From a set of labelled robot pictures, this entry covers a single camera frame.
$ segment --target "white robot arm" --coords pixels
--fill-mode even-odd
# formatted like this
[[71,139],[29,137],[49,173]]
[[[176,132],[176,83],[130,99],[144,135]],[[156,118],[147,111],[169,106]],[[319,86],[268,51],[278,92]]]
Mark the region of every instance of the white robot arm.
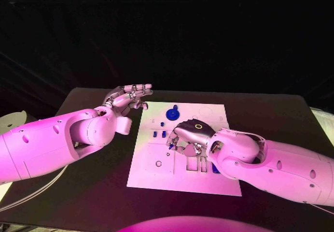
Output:
[[[231,179],[300,202],[334,206],[334,159],[291,144],[255,141],[247,132],[218,132],[198,119],[177,125],[167,146],[189,157],[206,150],[208,160]],[[177,146],[179,138],[189,145]]]
[[141,97],[152,85],[117,87],[103,105],[28,123],[0,135],[0,184],[58,170],[98,151],[116,132],[129,134],[131,108],[149,108]]

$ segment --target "white puzzle board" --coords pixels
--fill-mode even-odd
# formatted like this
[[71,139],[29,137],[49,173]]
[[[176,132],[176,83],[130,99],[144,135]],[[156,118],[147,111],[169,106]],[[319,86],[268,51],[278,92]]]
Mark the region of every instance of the white puzzle board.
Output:
[[[229,128],[225,105],[172,102],[147,102],[143,111],[134,157],[127,186],[185,192],[242,196],[238,180],[228,179],[212,171],[212,162],[203,152],[201,157],[186,157],[169,150],[167,138],[177,124],[189,119],[206,122],[218,131]],[[180,117],[170,121],[166,112],[177,105]]]

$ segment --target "rectangular slot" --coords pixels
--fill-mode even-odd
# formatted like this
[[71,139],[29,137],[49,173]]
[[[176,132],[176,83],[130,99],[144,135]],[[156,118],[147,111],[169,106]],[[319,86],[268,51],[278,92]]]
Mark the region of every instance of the rectangular slot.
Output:
[[188,171],[199,171],[198,157],[188,157]]
[[208,158],[201,157],[201,172],[206,173],[208,172]]

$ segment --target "black table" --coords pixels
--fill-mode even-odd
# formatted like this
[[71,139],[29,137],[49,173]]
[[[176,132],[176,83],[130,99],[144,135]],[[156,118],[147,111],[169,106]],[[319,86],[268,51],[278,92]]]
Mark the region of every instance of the black table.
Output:
[[[77,88],[58,115],[101,105],[108,89]],[[225,104],[229,126],[334,158],[334,148],[304,99],[296,95],[154,91],[146,101]],[[234,219],[274,231],[333,231],[334,217],[241,181],[242,197],[129,188],[141,110],[131,110],[130,135],[69,165],[54,186],[0,212],[0,221],[80,231],[110,232],[141,221],[196,215]],[[59,171],[13,183],[2,206],[39,189]]]

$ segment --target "black curtain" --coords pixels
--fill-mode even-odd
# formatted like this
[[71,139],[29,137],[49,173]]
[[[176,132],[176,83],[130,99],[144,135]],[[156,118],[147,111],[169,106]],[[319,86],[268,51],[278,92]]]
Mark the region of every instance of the black curtain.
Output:
[[0,116],[55,115],[75,87],[298,94],[334,111],[332,6],[208,2],[0,6]]

